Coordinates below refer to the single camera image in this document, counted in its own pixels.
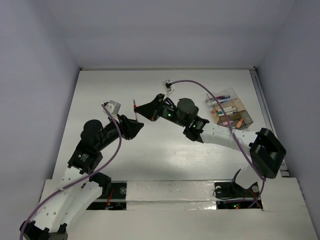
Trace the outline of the red ballpoint pen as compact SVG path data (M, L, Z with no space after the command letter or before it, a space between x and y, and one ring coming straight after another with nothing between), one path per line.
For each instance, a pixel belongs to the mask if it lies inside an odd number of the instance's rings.
M138 120L138 115L137 115L137 113L136 113L136 108L137 108L137 104L136 104L135 99L133 99L133 111L134 111L134 114L135 114L135 120L136 120L137 122L139 122L139 120Z

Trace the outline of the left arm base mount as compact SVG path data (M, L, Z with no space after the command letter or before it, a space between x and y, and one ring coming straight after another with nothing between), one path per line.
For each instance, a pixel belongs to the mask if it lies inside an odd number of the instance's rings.
M127 209L127 182L112 182L103 190L102 195L94 200L87 210L124 211Z

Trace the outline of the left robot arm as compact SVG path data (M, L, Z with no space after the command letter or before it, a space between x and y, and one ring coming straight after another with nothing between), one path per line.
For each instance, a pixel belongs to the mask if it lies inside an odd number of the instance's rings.
M111 178L98 169L102 150L115 140L132 140L144 124L120 115L103 126L87 121L54 193L43 200L20 227L20 239L66 240L70 228L98 197L110 194Z

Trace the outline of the blue ballpoint pen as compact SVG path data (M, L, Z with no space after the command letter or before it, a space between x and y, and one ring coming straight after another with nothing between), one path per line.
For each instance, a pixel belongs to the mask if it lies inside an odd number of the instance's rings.
M211 99L210 101L215 104L215 102L224 103L224 102L228 102L229 100L230 100L229 98L223 98L223 99L217 99L217 100Z

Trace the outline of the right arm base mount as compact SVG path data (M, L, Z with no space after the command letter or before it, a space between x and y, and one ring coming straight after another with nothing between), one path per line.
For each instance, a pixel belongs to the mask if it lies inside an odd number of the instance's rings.
M236 183L239 169L231 181L218 181L214 183L212 195L216 199L218 210L260 209L263 204L259 197L260 188L255 182L245 189Z

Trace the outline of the red capped white marker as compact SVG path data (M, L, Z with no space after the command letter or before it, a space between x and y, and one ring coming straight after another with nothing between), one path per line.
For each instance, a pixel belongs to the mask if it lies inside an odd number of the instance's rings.
M237 110L237 108L236 107L226 107L226 108L224 108L223 109L226 113L228 113L228 112L234 112L234 111L236 111ZM223 113L223 110L222 109L219 109L219 110L217 110L217 113L218 114L222 114Z

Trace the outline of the red gel pen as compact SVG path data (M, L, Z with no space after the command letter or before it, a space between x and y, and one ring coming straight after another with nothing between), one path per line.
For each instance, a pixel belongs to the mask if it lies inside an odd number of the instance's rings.
M212 100L212 99L214 99L214 100L218 100L218 99L230 99L231 98L231 96L229 95L229 96L218 96L218 97L216 97L216 98L209 98L209 100Z

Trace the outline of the green capped white marker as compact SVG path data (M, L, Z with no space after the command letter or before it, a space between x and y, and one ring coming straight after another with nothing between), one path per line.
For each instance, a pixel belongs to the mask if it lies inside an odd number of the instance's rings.
M221 114L228 113L228 112L233 112L233 111L234 111L233 108L231 108L231 109L225 109L224 112L223 112L223 111L218 111L217 114L218 114L218 115L221 115Z

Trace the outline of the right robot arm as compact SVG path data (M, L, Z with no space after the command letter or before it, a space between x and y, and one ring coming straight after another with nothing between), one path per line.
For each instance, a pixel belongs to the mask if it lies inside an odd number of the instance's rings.
M173 104L160 93L151 102L133 109L152 122L163 118L184 127L183 134L193 142L240 151L248 165L238 170L235 180L230 183L230 190L235 196L242 196L259 180L275 179L287 153L271 130L262 128L252 132L218 125L199 117L199 108L189 98L181 98Z

